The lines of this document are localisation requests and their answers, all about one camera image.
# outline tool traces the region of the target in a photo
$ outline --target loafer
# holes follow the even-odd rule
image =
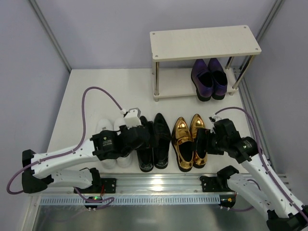
[[[140,116],[141,124],[145,125],[148,121],[144,116]],[[137,157],[139,168],[142,172],[150,172],[154,168],[153,148],[138,148]]]
[[[183,117],[178,118],[174,125],[171,142],[177,155],[179,169],[182,172],[190,171],[193,167],[193,139]]]
[[[190,133],[193,139],[193,166],[196,168],[203,168],[207,162],[207,154],[205,151],[205,144],[198,142],[197,131],[200,128],[205,128],[205,123],[199,114],[195,114],[191,121]]]
[[[168,166],[171,132],[161,113],[157,113],[155,116],[154,130],[158,136],[158,147],[153,148],[154,166],[158,169],[164,169]]]
[[[192,82],[196,86],[196,92],[200,101],[209,101],[214,91],[212,74],[203,59],[197,59],[192,67]]]
[[[225,98],[225,95],[227,93],[227,75],[224,72],[217,58],[210,59],[210,62],[208,63],[208,69],[213,76],[214,92],[212,94],[212,97],[215,100],[222,100],[223,98]]]

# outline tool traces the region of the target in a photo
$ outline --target shelf top board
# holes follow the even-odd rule
[[[261,53],[246,25],[152,31],[150,39],[154,62]]]

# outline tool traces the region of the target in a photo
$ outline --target gray wall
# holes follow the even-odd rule
[[[276,169],[308,203],[308,1],[286,1],[246,81]]]
[[[0,224],[20,230],[26,195],[6,193],[25,149],[47,150],[68,71],[26,0],[0,1]],[[21,189],[21,178],[13,184]]]
[[[150,67],[152,57],[150,31],[245,24],[256,34],[275,1],[37,0],[37,2],[72,68],[84,69]],[[192,64],[193,61],[177,62],[175,65],[192,66]]]

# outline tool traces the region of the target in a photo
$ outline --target gray floor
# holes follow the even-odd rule
[[[248,206],[238,196],[235,208]],[[113,206],[96,212],[88,212],[81,206],[41,206],[34,230],[266,231],[268,228],[254,209],[231,212],[220,210],[218,205],[147,205]]]

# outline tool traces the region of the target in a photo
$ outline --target shoe rack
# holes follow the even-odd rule
[[[224,71],[228,79],[227,92],[233,95],[254,56],[261,53],[246,25],[152,31],[150,39],[156,102],[161,98],[196,95],[191,68],[159,68],[160,62],[229,57]],[[236,56],[249,56],[237,79],[230,68]]]

